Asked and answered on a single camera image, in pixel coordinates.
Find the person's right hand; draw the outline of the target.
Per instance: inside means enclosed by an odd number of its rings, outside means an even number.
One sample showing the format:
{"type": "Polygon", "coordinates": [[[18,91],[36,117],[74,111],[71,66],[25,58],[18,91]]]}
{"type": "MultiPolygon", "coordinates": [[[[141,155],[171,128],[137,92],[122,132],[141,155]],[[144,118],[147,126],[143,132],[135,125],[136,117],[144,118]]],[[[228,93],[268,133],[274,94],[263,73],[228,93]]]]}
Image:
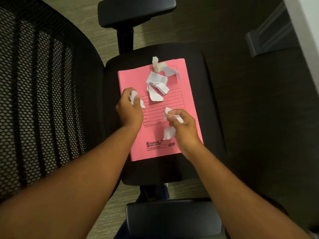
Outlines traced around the person's right hand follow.
{"type": "Polygon", "coordinates": [[[175,138],[182,154],[188,159],[192,158],[203,147],[203,143],[198,135],[195,119],[187,113],[187,124],[176,128],[175,138]]]}

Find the person's left hand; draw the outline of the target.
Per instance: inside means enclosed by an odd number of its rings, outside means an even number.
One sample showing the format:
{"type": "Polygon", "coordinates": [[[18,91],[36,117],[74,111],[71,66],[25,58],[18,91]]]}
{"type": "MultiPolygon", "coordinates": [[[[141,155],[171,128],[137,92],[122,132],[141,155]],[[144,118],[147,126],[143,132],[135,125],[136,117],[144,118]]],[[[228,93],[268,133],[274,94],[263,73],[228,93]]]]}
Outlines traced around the person's left hand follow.
{"type": "Polygon", "coordinates": [[[136,96],[134,104],[123,102],[121,98],[116,105],[116,110],[122,121],[122,125],[139,131],[143,122],[143,112],[140,106],[140,96],[136,96]]]}

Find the torn white paper scrap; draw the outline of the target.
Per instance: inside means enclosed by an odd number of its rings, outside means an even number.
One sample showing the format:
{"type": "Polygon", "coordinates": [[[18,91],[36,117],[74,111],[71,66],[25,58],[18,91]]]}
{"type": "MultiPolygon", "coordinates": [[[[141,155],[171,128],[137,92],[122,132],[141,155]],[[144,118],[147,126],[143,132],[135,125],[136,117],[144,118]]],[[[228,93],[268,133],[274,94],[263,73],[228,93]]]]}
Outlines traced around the torn white paper scrap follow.
{"type": "MultiPolygon", "coordinates": [[[[167,116],[168,116],[168,113],[169,111],[171,111],[172,109],[169,108],[169,107],[166,107],[165,108],[165,111],[164,111],[164,115],[163,115],[163,119],[164,120],[167,120],[167,116]]],[[[184,123],[184,120],[180,117],[180,115],[173,115],[180,123],[184,123]]]]}

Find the person's left forearm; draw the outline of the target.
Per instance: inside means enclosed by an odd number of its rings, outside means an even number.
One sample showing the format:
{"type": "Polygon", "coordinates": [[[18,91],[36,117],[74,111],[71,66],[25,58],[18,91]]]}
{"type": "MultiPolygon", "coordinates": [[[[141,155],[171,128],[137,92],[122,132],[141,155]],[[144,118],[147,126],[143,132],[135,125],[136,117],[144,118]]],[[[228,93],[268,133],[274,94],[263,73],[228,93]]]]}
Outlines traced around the person's left forearm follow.
{"type": "Polygon", "coordinates": [[[109,201],[141,124],[127,124],[92,151],[0,206],[0,239],[85,239],[109,201]]]}

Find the person's right forearm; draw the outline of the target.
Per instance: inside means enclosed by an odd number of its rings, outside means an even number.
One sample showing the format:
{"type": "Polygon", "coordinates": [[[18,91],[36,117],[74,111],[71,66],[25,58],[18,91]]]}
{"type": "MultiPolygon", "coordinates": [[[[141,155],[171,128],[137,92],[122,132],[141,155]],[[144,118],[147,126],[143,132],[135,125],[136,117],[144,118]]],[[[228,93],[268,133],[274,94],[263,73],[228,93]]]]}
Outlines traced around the person's right forearm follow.
{"type": "Polygon", "coordinates": [[[231,239],[311,239],[283,212],[246,186],[201,142],[183,149],[231,239]]]}

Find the small white paper scrap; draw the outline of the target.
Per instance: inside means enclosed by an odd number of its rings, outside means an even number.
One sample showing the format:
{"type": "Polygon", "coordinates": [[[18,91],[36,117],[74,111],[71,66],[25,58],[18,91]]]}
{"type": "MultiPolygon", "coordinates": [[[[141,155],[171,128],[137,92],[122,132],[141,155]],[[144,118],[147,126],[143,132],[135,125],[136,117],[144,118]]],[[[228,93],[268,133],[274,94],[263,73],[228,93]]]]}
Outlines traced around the small white paper scrap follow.
{"type": "Polygon", "coordinates": [[[167,127],[164,129],[163,134],[163,140],[170,140],[176,135],[176,129],[175,127],[167,127]]]}

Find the pointed white paper scrap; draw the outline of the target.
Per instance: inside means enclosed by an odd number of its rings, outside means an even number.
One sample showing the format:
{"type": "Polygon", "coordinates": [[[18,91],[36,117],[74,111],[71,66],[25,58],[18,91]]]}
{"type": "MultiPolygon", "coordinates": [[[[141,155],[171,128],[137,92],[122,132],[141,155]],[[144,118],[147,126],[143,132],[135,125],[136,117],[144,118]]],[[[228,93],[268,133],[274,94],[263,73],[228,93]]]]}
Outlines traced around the pointed white paper scrap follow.
{"type": "Polygon", "coordinates": [[[161,102],[164,100],[164,98],[157,93],[150,84],[147,85],[147,90],[149,91],[149,97],[151,101],[161,102]]]}

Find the pink paper file folder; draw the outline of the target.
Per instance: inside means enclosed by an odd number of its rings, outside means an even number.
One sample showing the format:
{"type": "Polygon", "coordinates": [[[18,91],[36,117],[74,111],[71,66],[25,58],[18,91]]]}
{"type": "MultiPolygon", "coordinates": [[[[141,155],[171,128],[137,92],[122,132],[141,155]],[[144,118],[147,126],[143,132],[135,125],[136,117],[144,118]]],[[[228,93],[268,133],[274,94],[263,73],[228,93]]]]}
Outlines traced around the pink paper file folder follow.
{"type": "Polygon", "coordinates": [[[202,139],[197,111],[194,103],[194,88],[191,88],[189,73],[185,59],[167,60],[164,63],[174,71],[165,77],[169,91],[164,95],[157,87],[151,86],[151,91],[163,98],[153,101],[149,95],[148,78],[163,78],[165,72],[155,73],[153,65],[118,71],[118,81],[121,93],[125,88],[133,87],[143,101],[143,124],[132,146],[131,161],[138,161],[180,153],[174,137],[165,139],[164,130],[169,123],[164,119],[166,108],[184,109],[196,121],[198,135],[202,139]]]}

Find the large folded white paper scrap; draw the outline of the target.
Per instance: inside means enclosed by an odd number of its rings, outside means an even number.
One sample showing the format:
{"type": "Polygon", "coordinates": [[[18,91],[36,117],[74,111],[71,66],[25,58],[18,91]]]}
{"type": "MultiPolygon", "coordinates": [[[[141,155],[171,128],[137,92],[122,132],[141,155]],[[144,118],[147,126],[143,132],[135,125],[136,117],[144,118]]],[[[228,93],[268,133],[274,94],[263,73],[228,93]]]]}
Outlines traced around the large folded white paper scrap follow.
{"type": "Polygon", "coordinates": [[[150,72],[146,84],[155,87],[161,94],[166,95],[169,92],[167,87],[168,78],[155,72],[150,72]]]}

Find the black chair seat cushion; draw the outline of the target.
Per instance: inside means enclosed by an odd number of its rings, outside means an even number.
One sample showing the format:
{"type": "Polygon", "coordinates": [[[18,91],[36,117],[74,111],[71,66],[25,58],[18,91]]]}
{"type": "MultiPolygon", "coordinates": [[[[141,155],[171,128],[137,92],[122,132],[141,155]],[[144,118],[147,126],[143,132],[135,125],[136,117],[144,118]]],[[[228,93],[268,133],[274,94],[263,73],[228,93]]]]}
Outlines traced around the black chair seat cushion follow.
{"type": "MultiPolygon", "coordinates": [[[[110,59],[104,69],[103,109],[105,128],[111,135],[120,123],[115,105],[120,99],[117,72],[150,64],[150,57],[160,60],[185,59],[195,108],[204,145],[218,158],[225,157],[225,142],[218,105],[208,66],[202,51],[192,43],[151,45],[110,59]]],[[[121,172],[125,185],[144,186],[197,178],[193,165],[181,153],[141,161],[127,158],[121,172]]]]}

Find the cream folded paper strip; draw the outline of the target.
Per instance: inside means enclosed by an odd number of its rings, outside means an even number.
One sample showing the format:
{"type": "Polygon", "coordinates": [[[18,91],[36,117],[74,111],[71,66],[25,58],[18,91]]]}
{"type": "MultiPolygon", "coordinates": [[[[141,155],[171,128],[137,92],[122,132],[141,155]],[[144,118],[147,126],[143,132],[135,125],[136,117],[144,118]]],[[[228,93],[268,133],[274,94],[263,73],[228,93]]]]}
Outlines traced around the cream folded paper strip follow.
{"type": "Polygon", "coordinates": [[[165,62],[159,63],[159,59],[156,56],[153,57],[152,64],[155,73],[160,73],[164,71],[165,67],[167,67],[167,64],[165,62]]]}

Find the curled white paper scrap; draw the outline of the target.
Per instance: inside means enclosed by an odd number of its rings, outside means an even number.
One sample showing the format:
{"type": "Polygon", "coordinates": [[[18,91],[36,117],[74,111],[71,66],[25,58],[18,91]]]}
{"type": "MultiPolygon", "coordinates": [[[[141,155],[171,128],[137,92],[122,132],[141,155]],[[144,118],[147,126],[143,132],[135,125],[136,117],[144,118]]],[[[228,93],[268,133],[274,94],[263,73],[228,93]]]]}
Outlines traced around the curled white paper scrap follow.
{"type": "Polygon", "coordinates": [[[178,79],[181,78],[179,72],[176,69],[172,69],[171,67],[166,66],[163,68],[163,71],[164,71],[166,77],[176,75],[178,77],[178,79]]]}

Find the black mesh chair backrest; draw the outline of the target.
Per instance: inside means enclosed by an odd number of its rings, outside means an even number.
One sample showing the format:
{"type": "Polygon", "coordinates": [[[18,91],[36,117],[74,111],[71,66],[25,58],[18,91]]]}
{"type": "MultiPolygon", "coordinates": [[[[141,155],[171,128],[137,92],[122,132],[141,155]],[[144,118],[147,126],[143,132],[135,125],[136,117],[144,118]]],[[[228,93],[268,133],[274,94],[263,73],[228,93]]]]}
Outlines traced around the black mesh chair backrest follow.
{"type": "Polygon", "coordinates": [[[106,139],[103,62],[42,0],[0,0],[0,204],[106,139]]]}

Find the grey metal furniture base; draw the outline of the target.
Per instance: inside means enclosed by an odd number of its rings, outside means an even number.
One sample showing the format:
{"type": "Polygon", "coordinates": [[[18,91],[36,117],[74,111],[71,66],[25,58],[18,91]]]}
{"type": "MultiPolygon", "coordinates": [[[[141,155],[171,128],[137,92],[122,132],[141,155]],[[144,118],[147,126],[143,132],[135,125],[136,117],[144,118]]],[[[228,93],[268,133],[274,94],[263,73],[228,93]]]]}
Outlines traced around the grey metal furniture base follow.
{"type": "Polygon", "coordinates": [[[251,57],[300,46],[284,1],[257,29],[248,32],[245,38],[251,57]]]}

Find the white furniture panel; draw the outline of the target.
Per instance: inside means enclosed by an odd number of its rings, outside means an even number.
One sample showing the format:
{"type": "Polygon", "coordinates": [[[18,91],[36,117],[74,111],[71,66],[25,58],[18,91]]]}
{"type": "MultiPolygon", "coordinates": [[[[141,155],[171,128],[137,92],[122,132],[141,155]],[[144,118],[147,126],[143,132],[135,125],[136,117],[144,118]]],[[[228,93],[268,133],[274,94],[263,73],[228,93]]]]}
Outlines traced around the white furniture panel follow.
{"type": "Polygon", "coordinates": [[[284,0],[319,94],[319,0],[284,0]]]}

